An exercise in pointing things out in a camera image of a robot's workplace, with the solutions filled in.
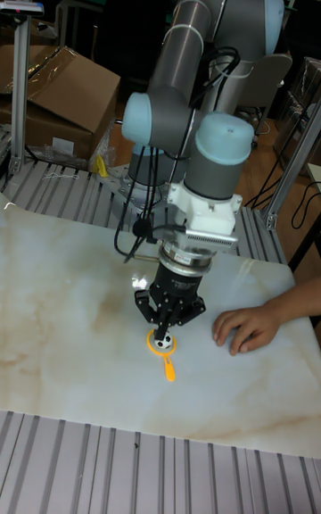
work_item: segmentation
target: yellow handle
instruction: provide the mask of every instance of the yellow handle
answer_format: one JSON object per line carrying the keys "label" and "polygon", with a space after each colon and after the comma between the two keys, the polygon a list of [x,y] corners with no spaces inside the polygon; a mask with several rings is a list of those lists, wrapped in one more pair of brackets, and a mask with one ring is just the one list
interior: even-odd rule
{"label": "yellow handle", "polygon": [[175,370],[173,368],[173,364],[169,359],[168,355],[163,355],[163,360],[165,364],[165,375],[168,381],[175,381]]}
{"label": "yellow handle", "polygon": [[99,173],[101,177],[108,177],[108,173],[103,162],[103,157],[101,155],[97,155],[95,158],[93,173]]}

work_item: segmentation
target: wire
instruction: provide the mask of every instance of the wire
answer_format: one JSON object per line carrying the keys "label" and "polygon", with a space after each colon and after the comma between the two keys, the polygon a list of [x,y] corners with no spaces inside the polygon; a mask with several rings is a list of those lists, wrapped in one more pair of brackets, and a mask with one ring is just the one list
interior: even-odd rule
{"label": "wire", "polygon": [[116,228],[115,237],[114,237],[114,247],[115,247],[115,250],[119,254],[121,254],[122,256],[126,256],[126,257],[128,256],[128,253],[124,253],[122,250],[120,250],[120,248],[118,246],[118,238],[119,238],[119,232],[122,229],[122,226],[123,226],[123,223],[124,223],[124,220],[125,220],[125,217],[126,217],[126,213],[128,211],[128,205],[129,205],[129,202],[130,202],[130,199],[131,199],[131,195],[133,194],[133,191],[134,191],[134,188],[135,188],[135,184],[136,184],[136,180],[137,180],[137,175],[138,175],[138,171],[140,169],[141,163],[142,163],[143,155],[144,155],[144,147],[142,148],[142,151],[141,151],[141,153],[139,155],[138,163],[137,163],[136,171],[135,171],[135,176],[133,177],[132,184],[131,184],[130,189],[128,191],[128,198],[127,198],[127,200],[126,200],[126,202],[124,204],[124,208],[123,208],[123,211],[121,213],[121,216],[120,216],[120,219],[119,219],[119,224],[118,224],[118,226]]}
{"label": "wire", "polygon": [[158,227],[154,227],[150,230],[148,230],[146,232],[146,234],[144,236],[140,236],[139,237],[139,242],[135,242],[134,246],[132,247],[132,250],[130,251],[130,253],[127,255],[127,257],[125,258],[124,262],[125,264],[127,264],[134,256],[135,252],[138,250],[138,248],[143,244],[143,242],[146,240],[146,238],[148,236],[152,236],[152,234],[156,231],[156,230],[160,230],[160,229],[166,229],[166,230],[176,230],[178,232],[185,232],[186,231],[186,227],[185,225],[159,225]]}
{"label": "wire", "polygon": [[312,199],[314,199],[314,198],[315,198],[315,196],[320,196],[319,192],[317,192],[315,195],[312,195],[312,196],[309,198],[309,200],[308,200],[308,202],[307,202],[307,204],[306,204],[306,206],[305,206],[304,212],[303,212],[302,220],[301,220],[300,224],[299,224],[297,227],[295,227],[295,226],[294,226],[294,219],[295,219],[295,217],[297,216],[297,214],[298,214],[298,212],[299,212],[299,210],[300,210],[301,206],[302,206],[302,205],[303,205],[303,203],[304,203],[304,199],[306,198],[306,195],[307,195],[307,192],[308,192],[309,188],[310,188],[310,187],[312,187],[313,185],[319,185],[320,183],[321,183],[321,181],[313,181],[313,183],[309,183],[309,184],[306,186],[306,189],[305,189],[305,191],[304,191],[304,193],[303,193],[303,197],[302,197],[302,198],[301,198],[301,200],[300,200],[300,204],[299,204],[298,208],[296,209],[296,211],[295,211],[295,213],[293,214],[292,219],[291,219],[291,225],[292,225],[292,228],[294,228],[294,230],[299,230],[299,228],[301,228],[301,226],[302,226],[303,222],[305,221],[305,219],[306,219],[306,217],[307,217],[308,207],[309,207],[309,204],[310,204],[310,202],[312,201]]}
{"label": "wire", "polygon": [[155,194],[156,194],[156,188],[157,188],[157,176],[158,176],[158,167],[159,167],[159,156],[160,156],[160,151],[159,149],[156,149],[156,152],[155,152],[155,167],[153,168],[153,182],[152,182],[152,199],[151,199],[151,202],[150,202],[150,205],[149,205],[149,208],[148,208],[148,213],[147,213],[147,219],[150,218],[151,214],[152,214],[152,207],[155,205]]}
{"label": "wire", "polygon": [[260,136],[266,136],[271,131],[271,128],[269,127],[269,125],[268,125],[268,123],[266,121],[264,121],[264,125],[267,126],[267,131],[260,131],[259,132]]}
{"label": "wire", "polygon": [[147,190],[146,190],[146,199],[145,199],[145,205],[143,210],[143,219],[146,216],[146,213],[148,211],[149,207],[149,195],[151,191],[151,181],[152,181],[152,156],[153,156],[153,147],[150,149],[150,162],[149,162],[149,168],[148,168],[148,180],[147,180]]}
{"label": "wire", "polygon": [[[270,189],[273,189],[273,187],[275,187],[277,185],[277,183],[281,180],[281,178],[282,178],[282,175],[281,175],[281,177],[279,177],[279,179],[275,183],[273,183],[273,185],[270,185],[269,187],[267,187],[267,189],[264,189],[264,191],[262,191],[261,194],[263,195],[264,193],[267,193],[268,191],[270,191]],[[256,198],[257,198],[257,195],[253,196],[252,199],[250,199],[250,201],[245,203],[244,207],[248,207],[249,204],[251,204],[253,201],[255,201]]]}
{"label": "wire", "polygon": [[217,107],[218,107],[218,100],[219,100],[220,95],[221,95],[221,93],[222,93],[222,91],[223,91],[223,87],[224,87],[224,85],[226,84],[226,80],[227,80],[227,78],[222,78],[222,79],[221,79],[221,82],[220,82],[220,84],[219,84],[219,86],[218,86],[218,94],[217,94],[217,96],[216,96],[216,100],[215,100],[214,108],[213,108],[213,109],[214,109],[214,111],[215,111],[215,110],[217,109]]}
{"label": "wire", "polygon": [[[146,192],[146,200],[144,205],[144,212],[142,219],[145,221],[145,226],[148,227],[148,222],[150,222],[150,218],[152,215],[152,207],[155,205],[155,193],[157,188],[157,175],[158,175],[158,165],[159,165],[159,150],[156,149],[155,154],[155,166],[152,166],[152,158],[153,158],[153,147],[151,147],[151,153],[150,153],[150,167],[149,167],[149,174],[148,174],[148,186],[147,186],[147,192]],[[151,178],[152,178],[152,171],[153,171],[153,180],[152,180],[152,197],[149,202],[149,192],[151,188]],[[135,255],[135,252],[138,250],[138,248],[143,244],[144,240],[148,237],[149,231],[147,229],[145,235],[138,236],[130,250],[130,252],[126,255],[125,263],[129,262]]]}
{"label": "wire", "polygon": [[165,155],[171,159],[172,161],[186,161],[186,159],[189,159],[189,157],[178,157],[174,155],[173,153],[169,153],[168,151],[164,151]]}
{"label": "wire", "polygon": [[202,57],[202,63],[209,62],[209,61],[212,62],[213,60],[215,61],[215,60],[217,60],[217,58],[219,58],[220,56],[224,56],[224,55],[232,55],[233,56],[232,61],[227,65],[227,67],[224,70],[224,77],[222,77],[222,75],[219,75],[219,76],[215,77],[212,81],[210,81],[209,84],[207,84],[207,86],[192,100],[192,102],[191,102],[192,108],[194,108],[195,104],[201,98],[203,98],[205,96],[205,94],[207,94],[207,92],[215,86],[215,84],[217,84],[219,81],[222,83],[223,79],[226,80],[230,76],[232,71],[236,68],[236,66],[239,64],[239,62],[241,61],[241,58],[240,58],[236,48],[233,48],[231,46],[226,46],[224,48],[214,48],[213,50],[211,50],[210,52],[205,54]]}
{"label": "wire", "polygon": [[252,201],[254,201],[253,205],[251,206],[251,209],[253,210],[256,206],[257,206],[257,201],[259,200],[259,198],[261,197],[261,195],[264,194],[264,189],[265,187],[267,186],[268,184],[268,181],[271,179],[273,173],[275,172],[276,170],[276,167],[278,165],[278,163],[280,163],[281,161],[281,158],[282,158],[282,155],[284,154],[284,151],[286,149],[286,147],[289,145],[289,143],[291,142],[292,140],[292,137],[294,135],[294,132],[296,131],[297,127],[299,127],[300,123],[302,122],[303,118],[305,118],[306,116],[306,109],[303,110],[302,114],[300,115],[298,121],[296,123],[294,123],[293,127],[292,127],[292,131],[290,133],[290,136],[288,136],[288,138],[286,139],[285,143],[284,143],[284,146],[282,147],[281,151],[280,151],[280,154],[277,156],[276,158],[276,162],[275,164],[273,165],[271,171],[268,173],[267,175],[267,178],[266,180],[264,181],[261,189],[259,190],[258,194],[254,197],[254,199],[251,199]]}

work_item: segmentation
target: wrist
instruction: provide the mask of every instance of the wrist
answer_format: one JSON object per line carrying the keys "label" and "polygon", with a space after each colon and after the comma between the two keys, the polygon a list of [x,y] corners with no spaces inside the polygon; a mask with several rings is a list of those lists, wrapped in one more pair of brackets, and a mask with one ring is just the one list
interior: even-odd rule
{"label": "wrist", "polygon": [[268,300],[263,307],[266,308],[270,314],[270,317],[278,326],[282,326],[285,322],[291,319],[291,314],[288,313],[286,304],[281,298],[273,298]]}

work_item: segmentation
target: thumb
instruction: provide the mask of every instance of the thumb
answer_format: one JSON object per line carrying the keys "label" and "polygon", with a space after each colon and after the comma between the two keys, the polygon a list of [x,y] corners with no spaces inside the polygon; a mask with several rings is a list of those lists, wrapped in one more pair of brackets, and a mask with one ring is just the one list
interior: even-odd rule
{"label": "thumb", "polygon": [[259,347],[263,347],[263,345],[268,345],[272,341],[273,337],[274,336],[268,336],[265,332],[259,332],[241,345],[240,352],[253,352],[254,350],[259,349]]}

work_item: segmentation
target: person's arm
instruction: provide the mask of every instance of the person's arm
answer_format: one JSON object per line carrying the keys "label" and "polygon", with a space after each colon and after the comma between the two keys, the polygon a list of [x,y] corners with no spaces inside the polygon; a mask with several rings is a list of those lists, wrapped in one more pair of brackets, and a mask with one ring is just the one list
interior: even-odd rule
{"label": "person's arm", "polygon": [[258,308],[225,311],[213,324],[213,339],[218,345],[223,345],[229,332],[237,327],[231,354],[251,352],[269,344],[285,322],[319,314],[321,278],[314,278],[291,288]]}

